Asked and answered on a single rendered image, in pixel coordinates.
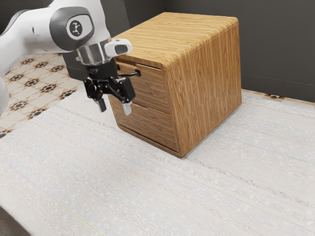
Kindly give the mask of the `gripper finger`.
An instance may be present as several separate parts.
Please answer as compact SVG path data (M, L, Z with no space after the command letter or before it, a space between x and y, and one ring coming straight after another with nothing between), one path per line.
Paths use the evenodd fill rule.
M113 95L121 101L126 116L131 114L131 104L136 97L136 94L129 77L124 77L122 79L109 78L105 80L103 91L105 91L106 94Z
M84 80L84 86L87 93L88 98L94 100L96 104L99 106L100 111L103 113L106 111L106 104L104 99L102 98L103 93L100 88L97 88L91 79Z

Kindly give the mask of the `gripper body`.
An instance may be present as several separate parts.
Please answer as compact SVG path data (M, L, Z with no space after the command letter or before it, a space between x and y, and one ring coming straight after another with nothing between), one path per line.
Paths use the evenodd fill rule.
M118 78L117 65L114 60L99 65L87 65L88 76L92 80L105 80L109 78Z

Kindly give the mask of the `wooden drawer cabinet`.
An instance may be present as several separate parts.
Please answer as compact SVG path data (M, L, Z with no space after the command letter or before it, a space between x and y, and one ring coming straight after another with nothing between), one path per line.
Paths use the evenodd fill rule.
M182 158L241 105L237 18L164 12L120 37L119 72L140 72L130 115L109 96L125 132Z

